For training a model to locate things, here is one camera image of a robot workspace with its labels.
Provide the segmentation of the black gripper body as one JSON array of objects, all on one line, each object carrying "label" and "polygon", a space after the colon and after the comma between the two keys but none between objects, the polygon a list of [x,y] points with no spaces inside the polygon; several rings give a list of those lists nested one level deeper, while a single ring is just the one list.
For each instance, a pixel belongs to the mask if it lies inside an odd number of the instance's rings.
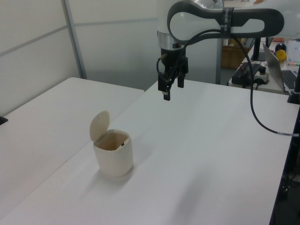
[{"label": "black gripper body", "polygon": [[186,57],[186,49],[177,48],[173,50],[166,50],[161,48],[161,55],[164,54],[166,54],[166,56],[161,59],[165,67],[164,76],[169,76],[172,72],[172,69],[176,68],[176,76],[186,77],[186,74],[188,73],[188,59]]}]

